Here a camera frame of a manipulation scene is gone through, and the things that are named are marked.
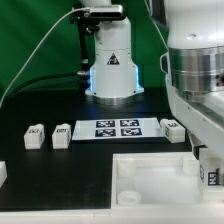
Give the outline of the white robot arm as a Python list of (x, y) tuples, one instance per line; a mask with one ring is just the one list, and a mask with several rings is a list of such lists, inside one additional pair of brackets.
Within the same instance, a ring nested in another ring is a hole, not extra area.
[[(141, 93), (131, 58), (131, 24), (111, 0), (82, 0), (99, 23), (86, 95), (121, 103)], [(168, 30), (160, 66), (171, 112), (199, 141), (224, 156), (224, 0), (146, 0), (150, 19)]]

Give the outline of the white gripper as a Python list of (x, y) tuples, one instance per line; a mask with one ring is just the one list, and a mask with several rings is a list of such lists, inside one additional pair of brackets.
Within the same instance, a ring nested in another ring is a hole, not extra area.
[(184, 68), (173, 70), (172, 57), (164, 55), (168, 102), (173, 116), (192, 133), (193, 155), (202, 148), (224, 157), (224, 87), (213, 86), (213, 71), (204, 61), (193, 67), (195, 58), (184, 60)]

